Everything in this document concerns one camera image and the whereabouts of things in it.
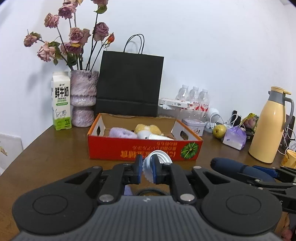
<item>green pumpkin picture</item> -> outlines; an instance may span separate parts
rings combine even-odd
[[[198,144],[196,144],[195,142],[188,143],[181,150],[181,157],[183,157],[185,160],[190,159],[195,156],[197,151],[198,151]]]

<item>vase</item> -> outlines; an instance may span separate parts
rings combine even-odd
[[[92,106],[96,104],[98,76],[97,71],[71,71],[70,104],[73,106],[72,124],[76,127],[88,127],[94,122]]]

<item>bouquet of dried flowers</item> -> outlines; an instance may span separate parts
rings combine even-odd
[[[108,0],[91,0],[97,5],[98,9],[94,11],[96,13],[96,22],[94,29],[92,31],[91,39],[91,53],[86,63],[85,70],[91,70],[102,50],[102,48],[107,48],[112,42],[114,42],[114,33],[109,35],[109,28],[104,22],[98,23],[98,15],[106,12]],[[57,65],[59,60],[66,61],[67,65],[71,70],[73,66],[77,66],[77,69],[83,70],[83,48],[88,42],[91,36],[89,29],[80,29],[76,24],[76,8],[80,5],[83,0],[64,0],[63,5],[59,8],[59,12],[56,15],[49,13],[44,19],[44,25],[48,28],[56,28],[59,36],[56,39],[60,39],[61,43],[58,41],[43,41],[39,33],[31,32],[25,37],[24,45],[26,47],[31,47],[37,41],[43,42],[44,45],[41,46],[37,52],[37,56],[45,62],[50,62],[53,60],[54,64]],[[65,20],[69,20],[70,33],[69,41],[64,42],[61,33],[58,28],[60,17]],[[95,61],[91,66],[91,56],[97,46],[98,41],[101,41],[101,47],[95,58]]]

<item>yellow pear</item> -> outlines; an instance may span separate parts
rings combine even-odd
[[[226,126],[225,125],[216,125],[213,129],[213,136],[221,139],[225,136]]]

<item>yellow plush toy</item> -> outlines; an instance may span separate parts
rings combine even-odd
[[[156,125],[146,126],[144,124],[138,124],[135,128],[135,133],[138,134],[139,131],[150,131],[152,134],[161,136],[161,130]]]

